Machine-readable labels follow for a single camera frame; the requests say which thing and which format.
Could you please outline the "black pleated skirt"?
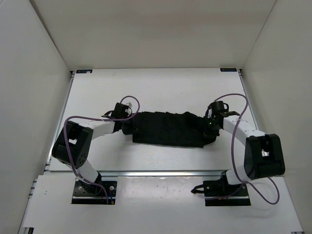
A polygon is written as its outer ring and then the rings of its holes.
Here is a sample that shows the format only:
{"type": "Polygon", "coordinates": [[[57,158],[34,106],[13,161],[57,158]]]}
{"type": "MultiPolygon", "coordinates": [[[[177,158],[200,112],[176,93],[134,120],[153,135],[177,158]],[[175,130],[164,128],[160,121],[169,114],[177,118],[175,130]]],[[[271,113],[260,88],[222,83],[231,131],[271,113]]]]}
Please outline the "black pleated skirt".
{"type": "Polygon", "coordinates": [[[206,120],[190,112],[140,112],[121,129],[124,135],[133,136],[134,143],[203,148],[216,141],[206,120]]]}

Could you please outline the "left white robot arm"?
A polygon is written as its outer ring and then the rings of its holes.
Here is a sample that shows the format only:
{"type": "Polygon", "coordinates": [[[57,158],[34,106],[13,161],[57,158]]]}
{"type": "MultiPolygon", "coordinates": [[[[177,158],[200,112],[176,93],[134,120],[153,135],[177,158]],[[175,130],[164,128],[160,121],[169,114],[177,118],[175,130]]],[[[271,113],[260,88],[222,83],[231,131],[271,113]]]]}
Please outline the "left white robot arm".
{"type": "Polygon", "coordinates": [[[86,190],[97,194],[102,188],[101,175],[88,161],[91,141],[104,135],[133,126],[131,103],[116,103],[114,110],[102,116],[102,119],[80,117],[84,123],[72,121],[69,117],[65,122],[52,148],[52,157],[72,169],[76,177],[82,181],[86,190]]]}

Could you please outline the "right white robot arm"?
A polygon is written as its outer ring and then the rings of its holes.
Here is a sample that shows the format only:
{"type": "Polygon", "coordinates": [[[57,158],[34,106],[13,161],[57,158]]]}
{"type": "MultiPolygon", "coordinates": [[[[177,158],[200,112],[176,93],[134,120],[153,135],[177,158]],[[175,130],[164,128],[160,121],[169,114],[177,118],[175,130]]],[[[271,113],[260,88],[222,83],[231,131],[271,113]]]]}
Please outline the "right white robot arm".
{"type": "Polygon", "coordinates": [[[244,121],[239,113],[230,111],[223,101],[212,102],[205,113],[206,133],[219,136],[224,130],[232,135],[232,169],[218,184],[219,191],[230,195],[237,184],[260,178],[282,176],[285,163],[280,137],[257,130],[244,121]]]}

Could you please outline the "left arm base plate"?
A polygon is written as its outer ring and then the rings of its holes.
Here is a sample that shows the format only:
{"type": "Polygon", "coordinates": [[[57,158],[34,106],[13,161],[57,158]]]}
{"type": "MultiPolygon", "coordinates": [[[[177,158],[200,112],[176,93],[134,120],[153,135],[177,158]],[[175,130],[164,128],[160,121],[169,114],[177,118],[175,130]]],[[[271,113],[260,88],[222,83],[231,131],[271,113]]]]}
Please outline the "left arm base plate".
{"type": "Polygon", "coordinates": [[[102,178],[101,183],[107,194],[99,186],[86,184],[76,179],[71,203],[82,205],[115,205],[117,180],[105,180],[102,178]]]}

